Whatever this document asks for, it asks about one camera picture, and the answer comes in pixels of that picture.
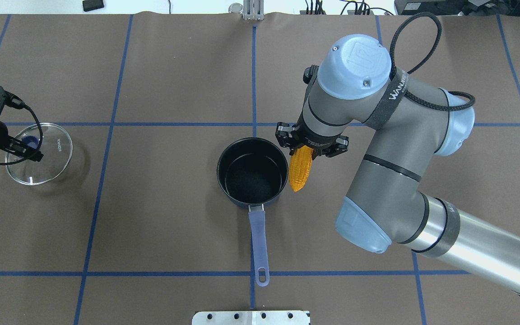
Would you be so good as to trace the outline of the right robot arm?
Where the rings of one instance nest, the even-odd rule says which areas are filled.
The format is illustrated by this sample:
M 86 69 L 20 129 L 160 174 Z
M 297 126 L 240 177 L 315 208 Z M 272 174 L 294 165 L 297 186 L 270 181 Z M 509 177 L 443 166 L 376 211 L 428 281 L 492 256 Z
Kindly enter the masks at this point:
M 333 157 L 347 151 L 342 133 L 353 120 L 375 131 L 336 218 L 338 233 L 377 254 L 404 245 L 520 296 L 520 237 L 418 189 L 431 159 L 451 155 L 469 137 L 471 103 L 394 68 L 368 35 L 336 41 L 303 78 L 301 115 L 296 124 L 277 124 L 280 146 Z

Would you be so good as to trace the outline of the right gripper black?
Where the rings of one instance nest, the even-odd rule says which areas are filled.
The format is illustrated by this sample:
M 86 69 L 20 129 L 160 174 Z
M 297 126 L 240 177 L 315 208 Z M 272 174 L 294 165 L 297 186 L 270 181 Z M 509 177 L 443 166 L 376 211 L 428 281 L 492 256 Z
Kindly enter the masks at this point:
M 312 132 L 309 128 L 295 129 L 296 124 L 278 122 L 276 124 L 276 140 L 280 147 L 294 149 L 294 154 L 306 147 L 312 150 L 311 158 L 338 156 L 348 151 L 349 137 L 323 136 Z

